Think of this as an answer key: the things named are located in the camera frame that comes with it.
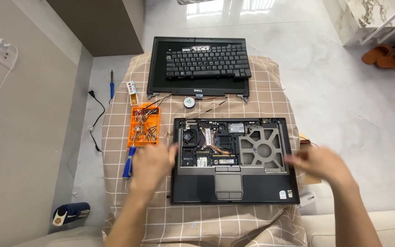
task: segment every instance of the solder wire spool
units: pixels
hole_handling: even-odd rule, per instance
[[[196,105],[196,101],[194,98],[187,97],[184,99],[184,106],[187,109],[191,109]]]

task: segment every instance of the checkered tablecloth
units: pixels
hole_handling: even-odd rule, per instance
[[[154,102],[168,95],[161,94],[147,100],[150,60],[150,53],[132,58],[103,121],[104,183],[111,207],[103,227],[104,239],[119,216],[128,193],[122,180],[132,109],[126,82],[134,81],[140,103]],[[227,102],[200,117],[284,117],[288,122],[292,151],[296,151],[299,148],[298,130],[291,104],[281,87],[278,64],[260,56],[249,56],[249,64],[252,78],[249,80],[248,103],[235,95],[228,95]],[[172,142],[174,118],[191,117],[226,100],[197,101],[193,109],[185,109],[184,98],[172,96],[161,104],[160,141]],[[303,184],[303,177],[297,173],[299,185]],[[169,188],[170,176],[157,189],[147,209],[144,247],[307,246],[302,219],[295,205],[172,206],[167,198]]]

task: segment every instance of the orange slipper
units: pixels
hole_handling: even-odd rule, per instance
[[[362,56],[362,61],[366,64],[375,64],[379,58],[386,57],[392,53],[392,47],[387,44],[380,44]]]
[[[377,60],[377,66],[384,69],[395,69],[395,53]]]

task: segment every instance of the intel sticker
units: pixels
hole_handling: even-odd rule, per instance
[[[286,191],[280,191],[280,199],[286,199]]]

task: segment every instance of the marble floor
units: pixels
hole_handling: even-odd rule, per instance
[[[367,210],[395,210],[395,71],[360,60],[369,48],[344,48],[321,0],[214,0],[179,5],[176,0],[146,0],[144,50],[155,36],[242,37],[248,54],[280,65],[282,82],[297,126],[319,145],[343,156],[360,184]],[[116,85],[132,56],[94,58],[91,88],[109,100],[109,72]],[[105,203],[101,154],[89,136],[102,108],[88,98],[73,201],[91,205],[88,225],[102,224]],[[101,127],[94,131],[101,139]],[[317,201],[303,214],[333,213],[325,182],[310,185]]]

